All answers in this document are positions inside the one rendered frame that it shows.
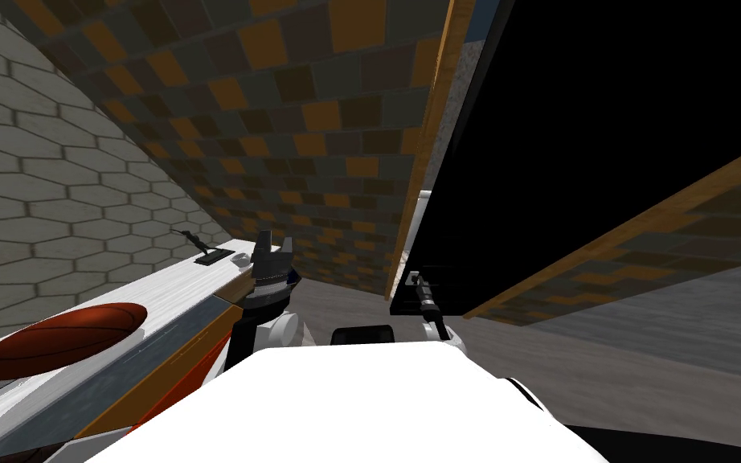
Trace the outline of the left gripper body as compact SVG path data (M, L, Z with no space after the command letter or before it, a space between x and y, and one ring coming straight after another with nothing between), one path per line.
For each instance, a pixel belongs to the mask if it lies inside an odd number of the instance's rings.
M279 278L286 280L292 272L292 251L271 251L269 249L256 249L250 256L252 273L257 280Z

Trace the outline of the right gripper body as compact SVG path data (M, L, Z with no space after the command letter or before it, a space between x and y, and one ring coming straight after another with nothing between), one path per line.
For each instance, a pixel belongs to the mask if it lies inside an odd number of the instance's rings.
M407 276L407 285L416 288L417 297L420 300L421 317L426 322L438 322L442 320L442 313L438 305L433 301L431 286L418 271L411 271Z

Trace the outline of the white desk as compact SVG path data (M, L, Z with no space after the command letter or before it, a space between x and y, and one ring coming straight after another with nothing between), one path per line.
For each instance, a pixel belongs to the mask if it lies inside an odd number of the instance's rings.
M231 257L194 258L94 299L146 308L140 328L81 362L0 381L0 457L132 426L229 334L252 289Z

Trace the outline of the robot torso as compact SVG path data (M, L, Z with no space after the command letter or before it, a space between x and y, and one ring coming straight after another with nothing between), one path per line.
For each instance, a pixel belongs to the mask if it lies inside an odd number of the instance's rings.
M608 463L455 346L246 358L87 463Z

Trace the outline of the black door leaf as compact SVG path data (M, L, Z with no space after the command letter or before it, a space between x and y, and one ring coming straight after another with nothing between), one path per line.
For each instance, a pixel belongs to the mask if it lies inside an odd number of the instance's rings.
M741 267L741 0L502 0L394 315L529 325Z

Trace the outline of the brown oval ball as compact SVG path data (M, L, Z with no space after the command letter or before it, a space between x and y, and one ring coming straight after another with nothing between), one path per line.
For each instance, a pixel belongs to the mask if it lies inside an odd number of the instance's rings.
M60 313L0 341L0 381L13 381L78 363L136 332L143 305L120 302Z

